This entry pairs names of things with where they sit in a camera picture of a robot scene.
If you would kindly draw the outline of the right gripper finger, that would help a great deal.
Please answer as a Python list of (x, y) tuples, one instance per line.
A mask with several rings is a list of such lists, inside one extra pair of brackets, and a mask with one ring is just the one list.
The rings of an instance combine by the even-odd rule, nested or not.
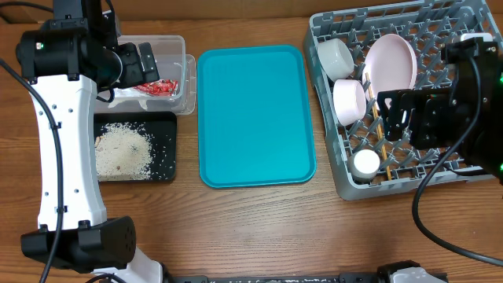
[(410, 90), (387, 90), (377, 94), (376, 102), (380, 108), (383, 118), (389, 116), (403, 116), (405, 111), (410, 110), (410, 105), (406, 100), (406, 95)]
[(396, 142), (402, 139), (404, 133), (409, 131), (409, 119), (403, 121), (391, 121), (387, 117), (384, 122), (384, 136), (390, 142)]

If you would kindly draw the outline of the white napkin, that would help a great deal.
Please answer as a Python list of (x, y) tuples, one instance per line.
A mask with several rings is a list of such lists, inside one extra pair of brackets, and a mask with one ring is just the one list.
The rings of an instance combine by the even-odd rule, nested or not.
[(116, 88), (115, 96), (120, 101), (136, 101), (142, 109), (145, 111), (148, 110), (148, 106), (146, 104), (146, 98), (148, 95), (135, 87), (127, 89)]

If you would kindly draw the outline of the red snack wrapper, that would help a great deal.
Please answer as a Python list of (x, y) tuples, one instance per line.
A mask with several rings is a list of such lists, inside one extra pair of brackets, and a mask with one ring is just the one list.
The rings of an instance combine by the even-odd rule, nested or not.
[(154, 97), (172, 97), (178, 92), (178, 85), (177, 80), (160, 79), (135, 86), (134, 89)]

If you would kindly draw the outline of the pink bowl with rice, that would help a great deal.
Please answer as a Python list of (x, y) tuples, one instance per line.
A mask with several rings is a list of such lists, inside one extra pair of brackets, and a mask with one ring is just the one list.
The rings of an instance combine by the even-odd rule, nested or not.
[(366, 111), (365, 91), (358, 80), (339, 79), (333, 88), (334, 110), (339, 124), (346, 127), (362, 119)]

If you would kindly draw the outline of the white paper cup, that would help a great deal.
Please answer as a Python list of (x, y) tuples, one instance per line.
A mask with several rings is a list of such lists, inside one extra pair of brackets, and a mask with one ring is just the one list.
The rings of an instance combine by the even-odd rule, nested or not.
[(379, 156), (370, 149), (354, 153), (348, 160), (348, 169), (357, 182), (371, 182), (380, 167)]

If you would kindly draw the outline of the pink round plate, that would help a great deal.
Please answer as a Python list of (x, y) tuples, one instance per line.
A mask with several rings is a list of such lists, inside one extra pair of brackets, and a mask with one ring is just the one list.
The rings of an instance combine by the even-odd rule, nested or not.
[(383, 91), (413, 89), (417, 78), (417, 57), (401, 36), (387, 34), (377, 39), (366, 54), (362, 82), (369, 79), (373, 97)]

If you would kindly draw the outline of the grey-green bowl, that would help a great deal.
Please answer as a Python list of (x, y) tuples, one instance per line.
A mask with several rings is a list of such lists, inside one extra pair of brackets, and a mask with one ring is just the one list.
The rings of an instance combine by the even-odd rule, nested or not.
[(335, 82), (346, 79), (354, 71), (354, 60), (346, 44), (340, 39), (320, 42), (318, 58), (325, 74)]

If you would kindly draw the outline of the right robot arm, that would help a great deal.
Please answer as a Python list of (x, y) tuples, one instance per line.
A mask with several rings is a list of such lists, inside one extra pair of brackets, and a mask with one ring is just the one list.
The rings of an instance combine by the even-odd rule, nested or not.
[(502, 59), (498, 44), (481, 37), (446, 44), (453, 65), (448, 87), (381, 91), (376, 102), (388, 141), (409, 132), (412, 147), (457, 148), (469, 165), (502, 176)]

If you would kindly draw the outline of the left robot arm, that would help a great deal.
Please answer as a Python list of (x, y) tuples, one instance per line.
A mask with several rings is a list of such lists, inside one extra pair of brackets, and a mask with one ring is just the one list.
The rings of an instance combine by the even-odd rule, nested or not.
[(97, 181), (94, 110), (100, 92), (158, 79), (151, 46), (119, 44), (113, 9), (94, 0), (53, 2), (53, 18), (17, 44), (20, 71), (37, 115), (42, 198), (35, 231), (21, 250), (46, 269), (93, 281), (167, 282), (165, 266), (136, 244), (133, 220), (110, 219)]

